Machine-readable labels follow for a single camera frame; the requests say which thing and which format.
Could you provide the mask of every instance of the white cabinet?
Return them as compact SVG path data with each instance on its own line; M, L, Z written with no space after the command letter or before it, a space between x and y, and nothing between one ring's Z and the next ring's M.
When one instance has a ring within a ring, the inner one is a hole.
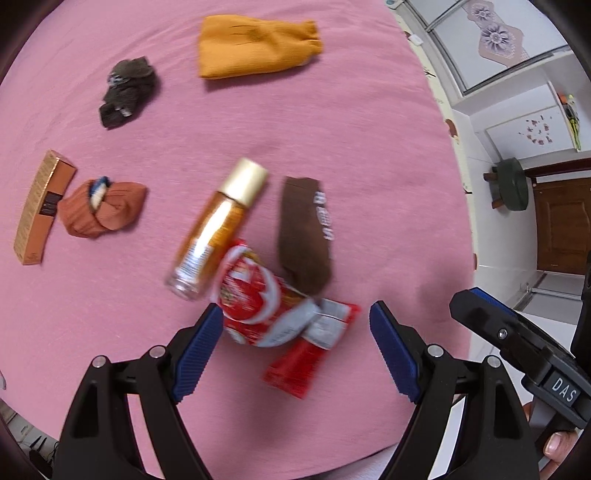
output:
M574 148L550 83L498 102L470 118L492 158L535 157Z

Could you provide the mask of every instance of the wooden stool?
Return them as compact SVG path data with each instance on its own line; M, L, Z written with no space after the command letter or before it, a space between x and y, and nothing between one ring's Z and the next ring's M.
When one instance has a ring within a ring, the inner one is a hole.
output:
M482 176L488 183L495 183L499 187L499 197L493 198L491 206L494 209L505 205L513 212L520 212L527 208L529 190L527 178L521 164L515 159L501 160L492 167L492 171Z

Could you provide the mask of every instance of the gold bottle cap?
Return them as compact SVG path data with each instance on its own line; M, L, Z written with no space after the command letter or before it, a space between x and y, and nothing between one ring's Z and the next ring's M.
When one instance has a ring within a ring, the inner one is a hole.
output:
M251 207L267 179L267 170L248 158L241 158L218 190L225 196Z

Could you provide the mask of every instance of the red snack package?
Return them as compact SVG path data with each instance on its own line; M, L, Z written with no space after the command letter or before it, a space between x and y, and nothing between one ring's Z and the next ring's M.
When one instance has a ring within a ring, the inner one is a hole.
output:
M261 347L292 340L320 312L311 298L263 267L241 240L222 260L212 301L222 308L224 328L236 342Z
M297 398L304 398L322 359L337 344L359 310L357 305L323 299L320 314L294 346L271 364L263 380Z

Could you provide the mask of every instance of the brown sock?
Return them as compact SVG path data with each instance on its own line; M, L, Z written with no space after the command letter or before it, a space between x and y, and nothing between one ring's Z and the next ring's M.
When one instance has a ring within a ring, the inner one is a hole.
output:
M318 180L285 178L279 229L279 261L287 272L285 279L300 292L316 295L330 280L333 239Z

